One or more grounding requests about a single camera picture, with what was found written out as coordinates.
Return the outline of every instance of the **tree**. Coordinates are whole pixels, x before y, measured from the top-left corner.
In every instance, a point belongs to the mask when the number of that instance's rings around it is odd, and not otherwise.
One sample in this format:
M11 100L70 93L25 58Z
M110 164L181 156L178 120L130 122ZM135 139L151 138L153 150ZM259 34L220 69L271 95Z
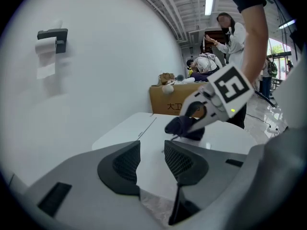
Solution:
M278 54L278 53L282 53L283 52L283 46L281 44L278 44L278 45L274 45L272 47L272 51L273 51L273 54Z

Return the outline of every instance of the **white cloth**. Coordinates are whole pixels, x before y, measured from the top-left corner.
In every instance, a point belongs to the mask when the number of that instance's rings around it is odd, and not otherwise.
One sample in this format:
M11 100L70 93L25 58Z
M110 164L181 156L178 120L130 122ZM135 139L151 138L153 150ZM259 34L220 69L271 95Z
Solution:
M200 57L196 59L197 62L197 69L202 72L208 72L213 71L217 68L222 68L222 64L218 57L216 57L214 54L200 54Z
M187 83L192 83L194 81L195 81L195 78L187 78L187 79L184 79L183 81L176 80L175 82L172 82L172 83L170 83L168 85L171 85L171 84L173 84L173 85L187 84Z
M229 63L232 63L234 66L241 69L243 63L246 30L241 23L236 23L235 32L232 33L230 27L229 34L229 45L218 43L216 47L224 54L230 54Z

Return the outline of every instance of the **paper towel roll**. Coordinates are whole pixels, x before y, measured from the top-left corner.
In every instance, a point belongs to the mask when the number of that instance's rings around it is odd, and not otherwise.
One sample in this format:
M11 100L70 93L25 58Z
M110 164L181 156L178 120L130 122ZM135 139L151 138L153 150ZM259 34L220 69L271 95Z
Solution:
M44 79L55 74L56 37L37 40L35 52L38 55L37 79Z
M57 37L49 37L37 40L35 43L35 52L37 55L48 53L48 52L56 52Z

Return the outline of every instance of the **black wall bracket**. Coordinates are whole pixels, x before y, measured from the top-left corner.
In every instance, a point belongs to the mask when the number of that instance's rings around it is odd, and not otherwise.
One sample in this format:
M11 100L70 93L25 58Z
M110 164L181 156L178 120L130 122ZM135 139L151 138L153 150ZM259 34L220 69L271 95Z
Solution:
M37 39L44 39L49 37L57 37L57 49L56 54L66 52L66 40L68 29L50 29L47 31L39 31L37 33Z

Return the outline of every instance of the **white table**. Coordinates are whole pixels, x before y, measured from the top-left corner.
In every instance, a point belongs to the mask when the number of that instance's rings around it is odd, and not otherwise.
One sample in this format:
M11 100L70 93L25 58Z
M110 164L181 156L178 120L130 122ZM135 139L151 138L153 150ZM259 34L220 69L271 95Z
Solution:
M174 117L176 116L136 113L97 140L92 145L92 150L139 139L141 162L136 171L137 185L156 196L175 200L177 182L162 152L164 141L173 137L166 134L164 128ZM245 130L220 121L206 127L201 141L186 138L177 138L176 141L203 148L209 142L213 150L241 154L248 154L250 148L257 144Z

